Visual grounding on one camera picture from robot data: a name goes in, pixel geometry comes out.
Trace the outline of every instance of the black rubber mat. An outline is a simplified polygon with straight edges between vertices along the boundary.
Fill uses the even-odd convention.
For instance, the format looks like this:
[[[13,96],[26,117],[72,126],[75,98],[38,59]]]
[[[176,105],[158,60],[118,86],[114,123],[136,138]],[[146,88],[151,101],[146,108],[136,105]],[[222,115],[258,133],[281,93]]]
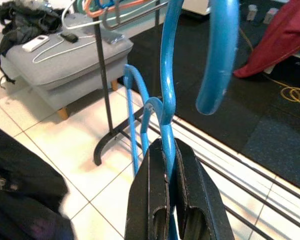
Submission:
[[[266,12],[270,8],[280,8],[282,4],[271,0],[244,0],[241,3],[240,26],[255,46],[267,29],[262,23]],[[245,21],[249,4],[258,5],[254,22]],[[131,40],[134,47],[128,56],[129,64],[139,69],[149,90],[154,87],[151,95],[160,96],[160,80],[154,81],[153,56],[158,50],[154,29]],[[233,77],[215,114],[205,116],[197,112],[195,101],[206,65],[208,42],[209,17],[183,12],[173,58],[176,115],[300,188],[300,104],[282,98],[280,85],[262,73],[246,79]],[[245,64],[250,52],[240,36],[235,68]],[[297,81],[300,86],[299,61],[292,57],[278,64],[270,77],[290,85]]]

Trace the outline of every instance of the blue plastic hanger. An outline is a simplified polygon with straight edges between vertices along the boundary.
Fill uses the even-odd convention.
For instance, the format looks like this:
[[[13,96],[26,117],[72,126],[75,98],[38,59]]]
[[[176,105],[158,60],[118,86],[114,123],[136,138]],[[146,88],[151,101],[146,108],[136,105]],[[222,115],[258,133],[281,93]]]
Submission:
[[[177,24],[183,2],[184,0],[170,0],[163,25],[160,53],[162,101],[157,97],[149,96],[145,82],[140,72],[134,66],[125,65],[123,78],[127,90],[129,124],[132,130],[131,152],[134,174],[137,174],[139,166],[131,93],[133,81],[138,86],[143,102],[143,118],[140,131],[143,156],[145,156],[149,146],[147,129],[150,116],[152,112],[155,112],[160,126],[162,148],[166,157],[166,172],[170,180],[170,185],[175,184],[172,182],[173,179],[171,177],[176,168],[176,148],[171,127],[171,121],[176,110],[176,95],[173,82],[173,53]],[[196,108],[202,114],[213,114],[218,109],[226,93],[235,61],[238,29],[238,0],[211,0],[209,51],[204,77],[196,100]],[[173,207],[174,199],[172,193],[170,201]],[[170,218],[170,223],[169,239],[178,239],[173,215]]]
[[[101,3],[100,0],[94,0],[95,5],[97,5],[101,9],[105,9],[106,7],[112,7],[115,5],[114,0],[109,0],[107,3]]]

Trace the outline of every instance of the tiled floor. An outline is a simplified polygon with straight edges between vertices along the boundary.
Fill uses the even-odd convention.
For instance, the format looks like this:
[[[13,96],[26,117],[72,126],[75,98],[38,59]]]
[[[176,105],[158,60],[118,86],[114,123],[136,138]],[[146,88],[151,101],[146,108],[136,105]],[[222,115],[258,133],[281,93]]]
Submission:
[[[108,132],[105,102],[96,91],[69,106],[72,112],[68,120],[59,116],[26,84],[0,88],[0,128],[28,149],[52,165],[65,178],[69,193],[60,211],[71,218],[78,240],[123,239],[127,213],[128,193],[133,181],[130,143],[123,135],[113,139],[102,153],[102,165],[93,163],[96,144]],[[121,87],[109,96],[113,124],[116,126],[127,118],[126,93]],[[134,93],[134,110],[142,105],[141,98]],[[182,119],[177,122],[219,144],[241,161],[276,179],[300,194],[300,190],[223,146],[205,133],[195,129]],[[158,129],[154,116],[150,124]],[[220,172],[240,183],[264,201],[271,203],[300,222],[300,200],[255,173],[199,137],[172,124],[175,137],[188,143],[201,159]],[[153,142],[159,135],[148,130]],[[222,200],[230,209],[256,225],[273,239],[300,240],[300,228],[286,220],[261,201],[205,166],[220,190]],[[228,218],[237,240],[263,239],[230,213]]]

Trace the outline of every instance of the black jacket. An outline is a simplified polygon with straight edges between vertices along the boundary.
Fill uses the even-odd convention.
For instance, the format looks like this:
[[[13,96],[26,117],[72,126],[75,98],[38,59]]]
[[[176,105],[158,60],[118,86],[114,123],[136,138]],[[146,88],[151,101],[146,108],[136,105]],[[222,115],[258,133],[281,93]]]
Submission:
[[[57,171],[0,130],[0,240],[73,240],[58,211],[67,192]]]
[[[0,56],[6,56],[8,50],[14,45],[24,44],[41,34],[53,34],[61,29],[62,9],[52,12],[31,10],[27,7],[17,6],[14,1],[0,5],[0,23],[4,25],[3,38],[0,43]],[[14,83],[1,68],[7,82]]]

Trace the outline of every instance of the gray upholstered footstool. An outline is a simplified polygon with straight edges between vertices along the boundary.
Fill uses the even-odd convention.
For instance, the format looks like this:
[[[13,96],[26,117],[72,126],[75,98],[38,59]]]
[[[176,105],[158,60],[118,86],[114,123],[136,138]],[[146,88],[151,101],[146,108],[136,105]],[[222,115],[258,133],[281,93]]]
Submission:
[[[70,14],[66,20],[68,25],[77,25],[91,21],[88,17],[79,13]],[[71,32],[79,37],[90,35],[85,28],[71,30]],[[96,43],[49,58],[48,60],[41,60],[91,43],[95,38],[81,38],[76,43],[64,41],[38,57],[35,62],[39,63],[33,63],[34,58],[39,53],[61,41],[61,38],[56,34],[49,35],[49,38],[49,42],[33,52],[25,52],[22,49],[22,45],[14,46],[8,51],[5,60],[18,71],[20,76],[53,109],[59,112],[63,119],[66,119],[65,107],[68,104],[96,89],[102,88]],[[102,45],[107,80],[112,83],[112,88],[116,90],[117,79],[123,75],[124,65],[127,63],[127,55],[131,51],[133,43],[129,39],[124,38],[114,44],[102,41]]]

